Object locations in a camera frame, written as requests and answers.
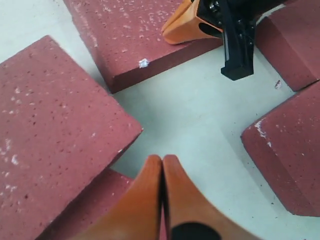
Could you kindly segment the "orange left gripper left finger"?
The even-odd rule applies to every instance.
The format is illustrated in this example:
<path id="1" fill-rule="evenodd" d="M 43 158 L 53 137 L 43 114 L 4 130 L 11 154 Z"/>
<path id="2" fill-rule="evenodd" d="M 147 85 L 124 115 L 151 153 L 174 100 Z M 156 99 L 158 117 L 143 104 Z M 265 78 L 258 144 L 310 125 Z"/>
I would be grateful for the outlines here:
<path id="1" fill-rule="evenodd" d="M 157 240 L 161 226 L 162 160 L 147 157 L 132 185 L 111 210 L 73 240 Z"/>

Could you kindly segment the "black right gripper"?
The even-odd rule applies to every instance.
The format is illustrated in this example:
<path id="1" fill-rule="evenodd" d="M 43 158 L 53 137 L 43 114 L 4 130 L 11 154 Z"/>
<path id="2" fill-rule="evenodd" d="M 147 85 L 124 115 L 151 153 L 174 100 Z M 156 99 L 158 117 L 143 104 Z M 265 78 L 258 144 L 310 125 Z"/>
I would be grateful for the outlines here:
<path id="1" fill-rule="evenodd" d="M 161 33 L 171 45 L 222 39 L 221 74 L 230 80 L 240 80 L 254 74 L 258 18 L 283 3 L 283 0 L 184 0 L 162 26 Z"/>

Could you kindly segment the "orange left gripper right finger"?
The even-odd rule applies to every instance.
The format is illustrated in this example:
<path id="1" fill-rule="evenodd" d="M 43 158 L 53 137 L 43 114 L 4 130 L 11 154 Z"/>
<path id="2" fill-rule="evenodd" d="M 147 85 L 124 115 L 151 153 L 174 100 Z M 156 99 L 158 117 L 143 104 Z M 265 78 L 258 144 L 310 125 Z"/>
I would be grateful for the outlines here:
<path id="1" fill-rule="evenodd" d="M 169 240 L 254 240 L 255 235 L 226 217 L 198 190 L 178 157 L 162 160 L 164 217 Z"/>

